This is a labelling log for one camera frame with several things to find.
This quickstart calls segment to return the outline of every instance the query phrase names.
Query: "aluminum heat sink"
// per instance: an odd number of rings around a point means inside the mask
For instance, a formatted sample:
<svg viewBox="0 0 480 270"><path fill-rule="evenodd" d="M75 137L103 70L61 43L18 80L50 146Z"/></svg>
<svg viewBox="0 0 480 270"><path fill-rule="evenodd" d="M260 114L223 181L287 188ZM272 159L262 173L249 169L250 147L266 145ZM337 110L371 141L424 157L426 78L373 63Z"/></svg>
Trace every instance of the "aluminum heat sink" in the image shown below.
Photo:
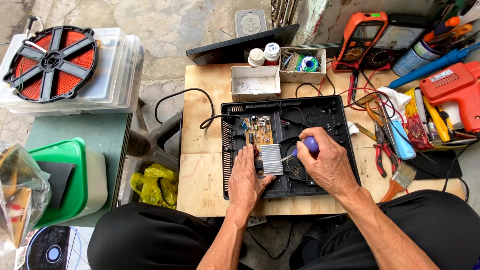
<svg viewBox="0 0 480 270"><path fill-rule="evenodd" d="M264 163L265 175L283 175L282 154L280 152L280 145L262 145L260 146L262 152L262 161Z"/></svg>

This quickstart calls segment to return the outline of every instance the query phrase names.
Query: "orange hot air gun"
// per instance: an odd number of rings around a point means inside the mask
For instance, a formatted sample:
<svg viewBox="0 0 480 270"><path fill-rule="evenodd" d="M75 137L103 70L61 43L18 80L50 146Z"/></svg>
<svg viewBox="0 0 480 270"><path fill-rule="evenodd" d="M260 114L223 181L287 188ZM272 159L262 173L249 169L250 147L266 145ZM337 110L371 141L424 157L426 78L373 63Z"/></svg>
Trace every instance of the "orange hot air gun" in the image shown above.
<svg viewBox="0 0 480 270"><path fill-rule="evenodd" d="M456 63L420 82L433 106L456 102L465 130L480 133L480 62Z"/></svg>

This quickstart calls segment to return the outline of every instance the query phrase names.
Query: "analog multimeter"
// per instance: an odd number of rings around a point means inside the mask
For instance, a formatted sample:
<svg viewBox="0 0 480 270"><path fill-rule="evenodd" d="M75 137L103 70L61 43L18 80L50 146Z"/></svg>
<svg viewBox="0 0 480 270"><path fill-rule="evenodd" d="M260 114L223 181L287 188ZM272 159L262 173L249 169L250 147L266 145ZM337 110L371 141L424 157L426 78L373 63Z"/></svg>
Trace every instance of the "analog multimeter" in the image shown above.
<svg viewBox="0 0 480 270"><path fill-rule="evenodd" d="M410 14L388 15L388 26L362 59L362 68L378 69L393 64L432 27L427 18Z"/></svg>
<svg viewBox="0 0 480 270"><path fill-rule="evenodd" d="M380 34L385 30L388 19L385 12L353 14L347 22L341 47L335 56L335 60L352 64L360 63L369 48L377 41ZM335 71L350 71L351 68L342 64L333 66Z"/></svg>

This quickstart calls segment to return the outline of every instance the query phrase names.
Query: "hand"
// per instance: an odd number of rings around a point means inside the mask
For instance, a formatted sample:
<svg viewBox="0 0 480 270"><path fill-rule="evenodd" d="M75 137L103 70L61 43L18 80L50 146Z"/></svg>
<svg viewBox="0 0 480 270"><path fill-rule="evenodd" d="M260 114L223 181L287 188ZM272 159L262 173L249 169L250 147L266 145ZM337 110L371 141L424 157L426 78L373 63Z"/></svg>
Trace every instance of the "hand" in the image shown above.
<svg viewBox="0 0 480 270"><path fill-rule="evenodd" d="M360 190L347 157L347 150L336 143L321 127L307 128L300 139L313 136L320 152L312 156L308 148L297 142L298 159L315 182L336 199Z"/></svg>
<svg viewBox="0 0 480 270"><path fill-rule="evenodd" d="M258 179L255 171L253 146L248 144L238 151L232 174L228 180L228 197L230 203L247 209L250 213L260 199L260 195L276 176L268 175Z"/></svg>

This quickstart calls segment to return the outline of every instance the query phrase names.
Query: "solder wire spool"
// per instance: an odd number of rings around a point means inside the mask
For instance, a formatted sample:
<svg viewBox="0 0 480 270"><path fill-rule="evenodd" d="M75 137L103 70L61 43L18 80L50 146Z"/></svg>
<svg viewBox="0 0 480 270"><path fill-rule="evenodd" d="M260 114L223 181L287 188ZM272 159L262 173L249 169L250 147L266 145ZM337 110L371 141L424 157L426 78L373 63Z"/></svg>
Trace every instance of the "solder wire spool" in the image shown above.
<svg viewBox="0 0 480 270"><path fill-rule="evenodd" d="M91 28L56 26L35 33L31 41L47 52L25 44L18 49L3 81L15 94L35 103L74 98L92 77L99 44Z"/></svg>
<svg viewBox="0 0 480 270"><path fill-rule="evenodd" d="M318 60L313 56L302 58L297 71L315 72L318 69Z"/></svg>

